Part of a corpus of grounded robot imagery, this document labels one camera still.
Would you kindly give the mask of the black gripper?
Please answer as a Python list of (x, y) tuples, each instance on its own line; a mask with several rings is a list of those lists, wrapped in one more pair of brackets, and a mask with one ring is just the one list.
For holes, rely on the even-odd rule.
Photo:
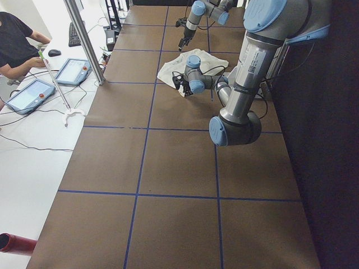
[(194, 37), (195, 30), (191, 30), (188, 28), (185, 28), (184, 30), (184, 39), (181, 39), (178, 45), (178, 50), (182, 50), (184, 46), (188, 46), (190, 40)]
[(193, 92), (190, 89), (189, 82), (184, 78), (180, 82), (180, 92), (184, 92), (184, 96), (193, 95)]

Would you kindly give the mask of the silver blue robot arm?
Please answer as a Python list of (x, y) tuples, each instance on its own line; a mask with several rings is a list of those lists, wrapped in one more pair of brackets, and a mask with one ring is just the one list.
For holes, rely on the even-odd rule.
[(188, 94), (216, 91), (223, 108), (209, 122), (214, 144), (245, 145), (259, 138), (261, 122), (250, 108), (277, 49), (326, 37), (331, 7), (331, 1), (250, 1), (243, 16), (246, 33), (232, 86), (224, 76), (205, 75), (198, 56), (188, 57), (184, 73), (173, 82)]
[(201, 18), (206, 16), (220, 25), (225, 25), (229, 19), (228, 11), (234, 6), (234, 1), (195, 1), (191, 6), (188, 17), (179, 18), (175, 27), (184, 27), (183, 38), (179, 41), (178, 50), (188, 46), (193, 39)]

